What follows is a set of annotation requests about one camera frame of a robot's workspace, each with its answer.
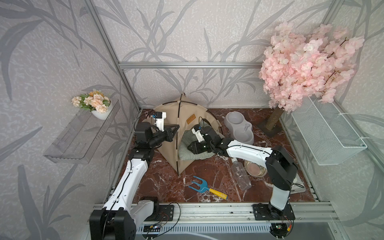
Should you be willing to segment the grey double pet bowl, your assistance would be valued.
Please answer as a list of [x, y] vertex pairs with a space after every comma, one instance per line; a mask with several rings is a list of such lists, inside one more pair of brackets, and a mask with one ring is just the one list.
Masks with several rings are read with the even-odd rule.
[[240, 112], [230, 112], [224, 119], [225, 126], [231, 133], [231, 138], [248, 145], [254, 144], [253, 125]]

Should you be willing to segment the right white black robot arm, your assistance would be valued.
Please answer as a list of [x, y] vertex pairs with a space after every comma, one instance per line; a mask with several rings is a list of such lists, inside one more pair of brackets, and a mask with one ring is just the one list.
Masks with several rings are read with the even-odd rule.
[[269, 211], [280, 215], [283, 213], [298, 173], [295, 161], [285, 148], [281, 146], [262, 148], [232, 138], [221, 138], [210, 126], [204, 128], [195, 126], [192, 128], [192, 133], [197, 140], [188, 146], [188, 150], [195, 155], [204, 152], [214, 153], [228, 158], [243, 159], [265, 168], [274, 185]]

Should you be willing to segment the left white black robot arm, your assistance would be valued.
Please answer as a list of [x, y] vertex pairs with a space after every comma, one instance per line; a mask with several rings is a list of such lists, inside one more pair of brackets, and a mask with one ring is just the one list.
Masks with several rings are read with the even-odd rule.
[[132, 207], [140, 181], [147, 172], [155, 149], [163, 142], [172, 142], [179, 125], [168, 125], [162, 129], [149, 122], [137, 124], [135, 147], [129, 154], [125, 172], [114, 192], [100, 210], [91, 213], [90, 234], [93, 240], [133, 240], [137, 227], [147, 218], [156, 216], [159, 203], [150, 197], [140, 200]]

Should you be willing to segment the steel bowl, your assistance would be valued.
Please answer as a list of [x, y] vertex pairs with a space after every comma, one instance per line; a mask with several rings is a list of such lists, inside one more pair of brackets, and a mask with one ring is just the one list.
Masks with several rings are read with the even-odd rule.
[[244, 166], [245, 166], [247, 173], [252, 177], [262, 178], [267, 174], [266, 168], [264, 168], [258, 164], [252, 163], [250, 161], [245, 161]]

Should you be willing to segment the beige pet tent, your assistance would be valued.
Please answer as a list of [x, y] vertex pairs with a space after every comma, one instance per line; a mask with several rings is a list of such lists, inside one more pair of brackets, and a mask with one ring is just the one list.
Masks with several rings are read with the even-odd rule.
[[192, 133], [195, 125], [201, 127], [212, 126], [219, 134], [222, 134], [222, 125], [219, 120], [203, 106], [193, 103], [185, 94], [181, 94], [174, 101], [170, 101], [154, 108], [155, 112], [165, 112], [164, 125], [179, 125], [179, 129], [172, 142], [163, 142], [159, 152], [180, 175], [195, 160], [211, 158], [213, 153], [193, 154], [188, 146], [197, 140]]

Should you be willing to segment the green checked cushion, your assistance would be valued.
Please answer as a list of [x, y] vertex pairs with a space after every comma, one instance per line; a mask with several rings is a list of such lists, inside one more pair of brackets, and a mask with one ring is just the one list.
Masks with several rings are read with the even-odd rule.
[[206, 119], [200, 120], [198, 125], [184, 132], [178, 153], [181, 161], [205, 160], [215, 155], [208, 151], [205, 140], [195, 134], [195, 131], [202, 130], [204, 127], [211, 127]]

